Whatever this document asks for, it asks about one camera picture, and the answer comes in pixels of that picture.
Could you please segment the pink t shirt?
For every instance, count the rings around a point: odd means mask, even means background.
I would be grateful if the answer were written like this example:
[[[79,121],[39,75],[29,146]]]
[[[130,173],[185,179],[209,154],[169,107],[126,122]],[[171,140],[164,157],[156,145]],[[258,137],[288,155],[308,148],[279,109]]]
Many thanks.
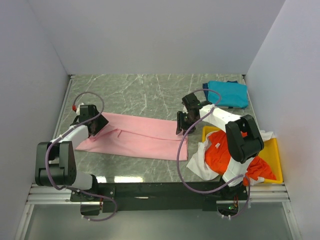
[[[95,136],[82,141],[78,151],[134,158],[175,161],[182,134],[177,123],[116,113],[102,113],[108,124]]]

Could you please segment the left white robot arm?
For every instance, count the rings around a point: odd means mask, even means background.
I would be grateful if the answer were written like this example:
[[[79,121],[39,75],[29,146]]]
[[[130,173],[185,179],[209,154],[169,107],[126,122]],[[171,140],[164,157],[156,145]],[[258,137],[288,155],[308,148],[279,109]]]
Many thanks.
[[[73,109],[76,117],[68,130],[56,139],[37,145],[35,183],[58,189],[80,189],[88,201],[94,201],[100,195],[97,179],[77,170],[74,150],[83,141],[97,136],[109,121],[94,104],[81,104]]]

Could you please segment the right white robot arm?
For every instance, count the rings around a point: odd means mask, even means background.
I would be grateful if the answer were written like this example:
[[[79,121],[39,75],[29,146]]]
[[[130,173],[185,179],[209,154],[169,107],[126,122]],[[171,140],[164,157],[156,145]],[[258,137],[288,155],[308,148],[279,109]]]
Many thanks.
[[[264,141],[253,116],[236,115],[225,111],[209,101],[199,101],[196,90],[181,99],[184,111],[177,112],[176,134],[183,133],[177,155],[176,168],[182,184],[198,194],[220,193],[221,197],[230,200],[237,194],[237,187],[246,177],[248,166],[252,160],[264,149]],[[182,144],[190,131],[196,125],[206,122],[225,132],[230,161],[226,172],[222,175],[222,185],[212,190],[196,190],[189,186],[180,172],[180,153]]]

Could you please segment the folded teal t shirt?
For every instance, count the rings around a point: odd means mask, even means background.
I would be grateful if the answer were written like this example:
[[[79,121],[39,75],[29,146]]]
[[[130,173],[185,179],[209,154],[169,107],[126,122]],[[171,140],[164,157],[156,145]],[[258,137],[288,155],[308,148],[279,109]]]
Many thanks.
[[[244,84],[209,81],[207,83],[207,89],[219,93],[221,99],[216,93],[206,91],[206,99],[219,107],[244,109],[249,105],[247,95],[248,88]]]

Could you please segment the white t shirt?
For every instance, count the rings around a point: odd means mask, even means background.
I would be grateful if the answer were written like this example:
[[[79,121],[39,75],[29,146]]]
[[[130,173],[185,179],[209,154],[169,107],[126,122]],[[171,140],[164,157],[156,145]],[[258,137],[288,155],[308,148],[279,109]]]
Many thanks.
[[[198,143],[198,150],[187,164],[187,168],[204,181],[210,181],[223,176],[229,166],[231,155],[228,150],[227,135],[223,130],[205,126],[202,142]],[[252,186],[258,183],[283,182],[277,141],[274,133],[261,131],[265,149],[253,160],[247,161],[243,184]]]

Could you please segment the black base beam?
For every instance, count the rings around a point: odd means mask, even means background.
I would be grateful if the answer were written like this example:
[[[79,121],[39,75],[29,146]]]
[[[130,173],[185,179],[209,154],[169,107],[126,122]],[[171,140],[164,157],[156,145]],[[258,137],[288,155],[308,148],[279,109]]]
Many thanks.
[[[225,187],[214,193],[196,193],[181,182],[126,182],[98,183],[91,192],[96,196],[73,191],[72,203],[80,204],[81,213],[97,216],[100,212],[158,211],[158,210],[202,210],[217,211],[219,201],[244,201],[247,197],[245,186],[234,190]]]

